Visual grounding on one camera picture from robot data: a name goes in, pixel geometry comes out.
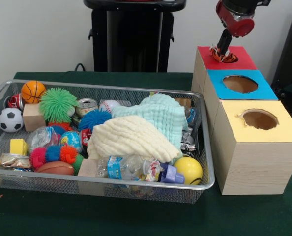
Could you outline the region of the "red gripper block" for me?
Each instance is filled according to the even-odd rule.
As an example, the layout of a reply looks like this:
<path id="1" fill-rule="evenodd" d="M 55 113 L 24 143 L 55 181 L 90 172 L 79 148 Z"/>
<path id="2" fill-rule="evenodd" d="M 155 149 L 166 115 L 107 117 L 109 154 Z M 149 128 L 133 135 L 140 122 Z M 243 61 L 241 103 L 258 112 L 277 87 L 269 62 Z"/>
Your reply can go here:
<path id="1" fill-rule="evenodd" d="M 218 1 L 216 5 L 216 13 L 220 18 L 224 29 L 217 48 L 226 53 L 233 37 L 244 37 L 248 35 L 254 28 L 254 12 L 241 13 L 233 9 L 228 1 Z"/>

